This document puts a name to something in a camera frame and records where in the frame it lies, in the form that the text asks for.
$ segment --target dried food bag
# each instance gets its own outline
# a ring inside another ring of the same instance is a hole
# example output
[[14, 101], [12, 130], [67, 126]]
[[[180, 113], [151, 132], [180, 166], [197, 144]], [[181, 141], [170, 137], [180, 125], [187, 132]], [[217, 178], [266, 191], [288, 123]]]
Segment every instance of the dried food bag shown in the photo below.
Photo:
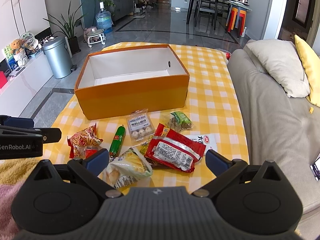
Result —
[[171, 114], [166, 115], [165, 123], [169, 128], [176, 132], [191, 130], [193, 128], [191, 120], [181, 111], [172, 112]]
[[148, 109], [143, 109], [127, 117], [128, 129], [132, 141], [148, 139], [155, 129], [148, 115]]
[[81, 157], [81, 146], [98, 146], [103, 140], [97, 138], [97, 124], [90, 126], [68, 138], [68, 145], [71, 147], [69, 158]]
[[129, 148], [119, 157], [110, 158], [105, 171], [105, 182], [114, 188], [128, 186], [153, 173], [150, 164], [136, 147]]
[[204, 151], [205, 145], [160, 123], [145, 156], [172, 169], [191, 173], [195, 169], [195, 163], [203, 157]]

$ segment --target plant pot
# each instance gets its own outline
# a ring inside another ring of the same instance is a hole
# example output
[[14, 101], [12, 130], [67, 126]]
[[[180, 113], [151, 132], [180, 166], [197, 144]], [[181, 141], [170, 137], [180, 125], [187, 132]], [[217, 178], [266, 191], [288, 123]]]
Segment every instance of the plant pot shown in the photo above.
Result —
[[69, 46], [70, 46], [70, 50], [71, 50], [72, 55], [81, 51], [81, 49], [79, 48], [79, 43], [78, 43], [77, 37], [74, 37], [73, 39], [68, 40], [68, 42], [69, 42]]

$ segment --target window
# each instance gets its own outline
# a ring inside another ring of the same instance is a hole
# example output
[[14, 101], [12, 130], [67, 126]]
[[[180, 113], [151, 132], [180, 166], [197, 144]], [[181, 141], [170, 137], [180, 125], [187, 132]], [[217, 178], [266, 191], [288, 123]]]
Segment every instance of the window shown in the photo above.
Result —
[[296, 0], [296, 5], [293, 13], [293, 20], [302, 27], [307, 27], [307, 22], [310, 14], [311, 0]]

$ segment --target white rolling stool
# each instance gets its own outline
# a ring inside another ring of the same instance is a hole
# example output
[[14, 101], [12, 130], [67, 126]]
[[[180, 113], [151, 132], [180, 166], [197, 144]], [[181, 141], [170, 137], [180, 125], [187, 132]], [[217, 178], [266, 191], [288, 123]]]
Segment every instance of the white rolling stool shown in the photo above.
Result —
[[[95, 44], [95, 43], [100, 43], [101, 42], [102, 45], [106, 44], [105, 43], [106, 36], [104, 35], [103, 32], [104, 31], [102, 29], [100, 29], [100, 30], [92, 29], [91, 31], [89, 31], [89, 33], [87, 33], [89, 48], [92, 48], [92, 44]], [[100, 37], [100, 40], [99, 41], [93, 41], [93, 38], [96, 38], [96, 37]]]

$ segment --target pink blanket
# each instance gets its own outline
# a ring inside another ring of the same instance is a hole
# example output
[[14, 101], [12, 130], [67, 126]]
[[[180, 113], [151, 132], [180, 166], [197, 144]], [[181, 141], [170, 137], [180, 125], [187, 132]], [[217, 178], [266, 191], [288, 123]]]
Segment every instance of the pink blanket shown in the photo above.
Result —
[[0, 240], [11, 240], [19, 231], [11, 215], [11, 203], [38, 161], [30, 158], [0, 163]]

